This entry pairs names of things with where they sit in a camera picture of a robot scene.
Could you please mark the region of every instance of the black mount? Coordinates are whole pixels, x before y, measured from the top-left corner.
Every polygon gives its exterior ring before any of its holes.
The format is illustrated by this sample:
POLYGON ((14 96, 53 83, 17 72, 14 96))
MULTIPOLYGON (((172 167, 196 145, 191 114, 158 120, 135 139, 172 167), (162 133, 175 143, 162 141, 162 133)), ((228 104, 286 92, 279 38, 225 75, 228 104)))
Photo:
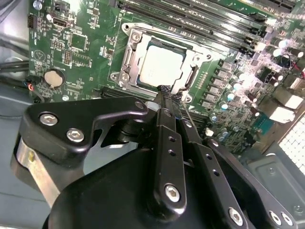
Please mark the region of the black mount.
MULTIPOLYGON (((139 143, 110 164, 57 186, 60 194, 45 227, 297 229, 289 212, 224 146, 210 137, 202 140, 192 120, 182 118, 179 96, 159 87, 157 109, 134 97, 29 107, 12 168, 27 184, 37 183, 45 197, 36 170, 21 162, 25 148, 60 180, 60 173, 79 174, 96 143, 139 143), (58 122, 42 123, 45 114, 58 122), (73 128, 82 131, 81 141, 67 137, 73 128)), ((35 158, 29 154, 29 160, 35 158)))

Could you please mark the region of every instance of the green circuit board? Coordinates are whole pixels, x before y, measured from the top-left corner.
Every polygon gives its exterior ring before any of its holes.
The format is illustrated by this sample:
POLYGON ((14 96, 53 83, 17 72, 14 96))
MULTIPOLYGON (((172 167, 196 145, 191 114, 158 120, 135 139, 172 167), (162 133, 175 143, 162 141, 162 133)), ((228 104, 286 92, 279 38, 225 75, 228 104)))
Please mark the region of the green circuit board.
MULTIPOLYGON (((122 25, 140 22, 153 25, 197 41, 211 50, 213 60, 203 63, 198 70, 189 90, 192 99, 186 103, 186 107, 190 113, 199 117, 215 114, 217 121, 214 136, 221 135, 221 131, 226 128, 228 135, 222 140, 233 152, 240 151, 247 130, 265 133, 273 124, 263 115, 253 116, 249 106, 245 105, 248 100, 246 93, 254 94, 259 103, 264 97, 270 97, 275 90, 274 86, 263 83, 256 76, 266 66, 280 72, 284 77, 290 71, 278 66, 268 52, 262 51, 255 59, 255 64, 253 57, 240 52, 244 39, 253 36, 249 30, 259 30, 264 26, 261 21, 250 18, 250 15, 265 17, 272 21, 272 25, 268 26, 276 31, 277 38, 287 39, 290 47, 302 48, 302 38, 305 35, 304 3, 295 1, 292 12, 283 12, 255 1, 153 2, 152 4, 151 0, 44 0, 41 10, 33 8, 31 2, 29 74, 40 79, 35 85, 35 90, 49 98, 50 102, 93 99, 103 87, 152 100, 153 97, 150 95, 121 88, 110 79, 110 75, 121 70, 124 59, 128 36, 122 30, 122 25), (193 18, 192 23, 188 21, 189 18, 193 18), (194 22, 196 18, 200 19, 198 23, 194 22), (225 18, 236 20, 239 26, 224 29, 225 18), (232 69, 229 73, 232 74, 221 79, 223 83, 217 85, 218 92, 213 94, 212 100, 205 100, 211 81, 215 77, 215 70, 221 69, 220 60, 230 63, 232 69), (43 80, 45 73, 50 69, 59 70, 64 74, 64 82, 60 87, 52 88, 43 80), (232 81, 238 80, 232 76, 236 71, 243 71, 248 75, 239 90, 232 87, 232 81), (227 91, 234 92, 235 98, 232 101, 226 101, 227 91), (221 109, 220 102, 223 101, 228 104, 226 110, 221 109)), ((259 37, 259 41, 270 44, 270 40, 262 37, 259 37)))

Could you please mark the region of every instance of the capacitor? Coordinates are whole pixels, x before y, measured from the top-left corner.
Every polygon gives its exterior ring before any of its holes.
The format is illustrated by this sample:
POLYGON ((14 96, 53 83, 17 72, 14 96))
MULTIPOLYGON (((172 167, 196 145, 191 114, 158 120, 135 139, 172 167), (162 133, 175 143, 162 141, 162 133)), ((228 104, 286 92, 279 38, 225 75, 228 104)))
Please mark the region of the capacitor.
POLYGON ((248 93, 247 96, 253 103, 257 102, 257 98, 253 94, 248 93))
POLYGON ((238 77, 238 79, 240 79, 240 80, 246 80, 246 78, 247 78, 247 75, 244 73, 244 72, 242 72, 242 71, 237 71, 236 73, 235 73, 235 75, 238 77))
POLYGON ((281 81, 281 80, 284 79, 284 76, 281 75, 280 73, 275 73, 275 74, 273 75, 273 77, 274 77, 277 81, 281 81))
POLYGON ((222 134, 217 135, 218 141, 223 142, 224 141, 224 137, 222 134))
POLYGON ((226 102, 220 102, 219 106, 222 110, 227 110, 229 108, 229 106, 226 102))
POLYGON ((273 87, 277 87, 279 82, 275 78, 271 78, 269 84, 271 84, 273 87))
POLYGON ((238 126, 234 126, 234 127, 233 127, 233 131, 234 131, 234 132, 238 132, 238 131, 239 131, 239 127, 238 127, 238 126))
POLYGON ((273 38, 271 40, 271 44, 274 44, 275 46, 279 47, 280 49, 283 49, 283 48, 286 48, 286 46, 288 45, 288 41, 282 40, 279 38, 273 38))
POLYGON ((274 57, 278 57, 282 53, 282 51, 280 49, 277 49, 277 48, 275 48, 273 46, 267 46, 266 49, 267 49, 268 53, 270 53, 274 57))
POLYGON ((227 128, 221 129, 220 132, 221 132, 221 134, 222 134, 223 137, 227 137, 227 135, 229 134, 227 128))
POLYGON ((290 54, 297 56, 298 58, 301 58, 304 56, 304 52, 299 49, 289 47, 287 50, 290 54))
POLYGON ((210 119, 211 119, 212 122, 216 122, 216 121, 217 121, 217 116, 216 116, 216 114, 215 114, 215 113, 211 113, 211 114, 210 114, 210 119))
POLYGON ((239 90, 242 87, 242 85, 240 83, 238 83, 237 81, 233 81, 231 83, 231 86, 234 88, 234 90, 239 90))
POLYGON ((41 9, 42 9, 42 2, 39 1, 39 0, 35 0, 33 2, 33 7, 34 7, 35 10, 41 11, 41 9))
POLYGON ((233 92, 228 91, 225 93, 225 97, 227 98, 228 101, 232 101, 234 99, 235 95, 233 92))
POLYGON ((255 116, 255 117, 258 117, 260 115, 259 111, 255 108, 255 107, 251 107, 250 108, 250 111, 252 112, 252 114, 255 116))
POLYGON ((53 19, 53 17, 52 17, 52 15, 50 15, 49 13, 46 15, 46 19, 48 20, 48 21, 52 21, 52 19, 53 19))

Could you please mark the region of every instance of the gray metal panel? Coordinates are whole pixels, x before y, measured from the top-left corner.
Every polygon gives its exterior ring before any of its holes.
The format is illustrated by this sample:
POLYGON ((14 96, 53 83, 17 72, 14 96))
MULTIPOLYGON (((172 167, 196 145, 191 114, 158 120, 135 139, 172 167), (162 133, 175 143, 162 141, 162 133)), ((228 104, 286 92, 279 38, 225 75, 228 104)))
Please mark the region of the gray metal panel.
POLYGON ((249 171, 305 228, 305 191, 277 156, 265 156, 248 164, 249 171), (296 206, 303 212, 298 213, 296 206))

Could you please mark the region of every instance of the port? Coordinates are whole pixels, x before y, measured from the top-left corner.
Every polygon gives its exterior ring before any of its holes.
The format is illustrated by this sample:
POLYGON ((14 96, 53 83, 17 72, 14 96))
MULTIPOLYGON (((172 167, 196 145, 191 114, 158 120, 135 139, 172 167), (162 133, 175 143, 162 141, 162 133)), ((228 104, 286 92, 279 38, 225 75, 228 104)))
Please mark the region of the port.
POLYGON ((28 28, 36 29, 37 28, 37 16, 33 14, 28 15, 28 28))
POLYGON ((60 26, 60 27, 64 27, 64 28, 67 27, 67 22, 63 21, 63 20, 60 20, 58 18, 53 18, 53 24, 57 25, 57 26, 60 26))

